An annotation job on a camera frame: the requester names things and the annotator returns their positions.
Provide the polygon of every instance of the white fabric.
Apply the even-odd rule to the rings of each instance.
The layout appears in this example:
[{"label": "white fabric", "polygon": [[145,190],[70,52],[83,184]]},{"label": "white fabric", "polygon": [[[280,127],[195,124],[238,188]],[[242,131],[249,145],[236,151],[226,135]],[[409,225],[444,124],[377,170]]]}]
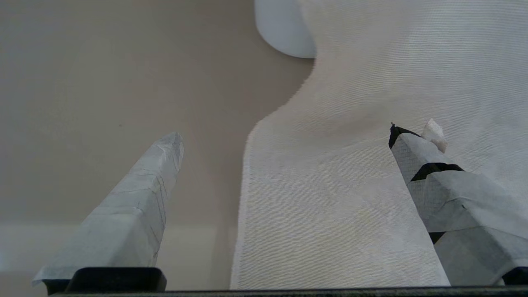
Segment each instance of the white fabric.
[{"label": "white fabric", "polygon": [[528,192],[528,2],[300,3],[316,65],[249,136],[232,289],[447,285],[390,123]]}]

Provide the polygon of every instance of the white tissue piece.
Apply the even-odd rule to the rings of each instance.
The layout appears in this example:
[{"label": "white tissue piece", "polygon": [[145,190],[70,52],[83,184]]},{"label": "white tissue piece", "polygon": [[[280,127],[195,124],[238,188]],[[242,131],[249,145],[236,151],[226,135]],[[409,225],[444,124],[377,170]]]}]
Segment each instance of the white tissue piece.
[{"label": "white tissue piece", "polygon": [[444,137],[442,127],[438,125],[434,119],[430,119],[423,128],[422,138],[434,143],[436,147],[443,153],[446,152],[448,143]]}]

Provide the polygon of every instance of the white towel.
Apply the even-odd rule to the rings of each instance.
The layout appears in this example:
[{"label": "white towel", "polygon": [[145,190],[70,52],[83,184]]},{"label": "white towel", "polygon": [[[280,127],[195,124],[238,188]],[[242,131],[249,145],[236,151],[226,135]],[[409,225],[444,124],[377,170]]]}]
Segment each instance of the white towel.
[{"label": "white towel", "polygon": [[448,157],[528,192],[528,2],[300,4],[315,69],[249,136],[231,288],[448,285],[390,123],[434,118]]}]

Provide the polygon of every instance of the white cylindrical object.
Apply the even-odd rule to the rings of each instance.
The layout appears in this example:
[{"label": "white cylindrical object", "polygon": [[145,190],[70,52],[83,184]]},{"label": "white cylindrical object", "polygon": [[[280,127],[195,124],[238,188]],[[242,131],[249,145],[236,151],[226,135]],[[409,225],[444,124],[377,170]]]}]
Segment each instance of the white cylindrical object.
[{"label": "white cylindrical object", "polygon": [[255,0],[257,29],[276,50],[298,58],[315,58],[315,44],[296,0]]}]

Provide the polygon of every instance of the beige wall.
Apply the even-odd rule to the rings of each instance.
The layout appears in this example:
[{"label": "beige wall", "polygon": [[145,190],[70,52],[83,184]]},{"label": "beige wall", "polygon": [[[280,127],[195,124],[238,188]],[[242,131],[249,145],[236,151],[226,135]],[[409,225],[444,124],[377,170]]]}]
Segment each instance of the beige wall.
[{"label": "beige wall", "polygon": [[0,286],[30,290],[137,158],[178,131],[158,265],[169,289],[226,289],[247,134],[311,68],[260,38],[249,0],[0,2]]}]

